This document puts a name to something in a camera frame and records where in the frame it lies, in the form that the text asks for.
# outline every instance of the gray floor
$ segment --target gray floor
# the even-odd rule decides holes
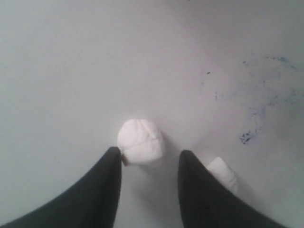
[[[239,196],[304,223],[301,0],[0,1],[0,224],[77,181],[129,118],[168,156],[123,171],[116,228],[181,228],[181,149],[236,172]]]

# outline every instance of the white marshmallow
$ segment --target white marshmallow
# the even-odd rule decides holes
[[[118,133],[117,146],[127,164],[147,164],[164,154],[161,132],[147,120],[129,120]]]
[[[207,170],[229,191],[235,195],[238,192],[237,178],[234,172],[226,165],[226,163],[217,157],[208,166]]]

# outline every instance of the white floor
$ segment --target white floor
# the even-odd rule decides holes
[[[77,181],[129,118],[173,154],[124,169],[116,228],[181,228],[176,157],[222,157],[239,196],[304,223],[301,0],[0,2],[0,224]]]

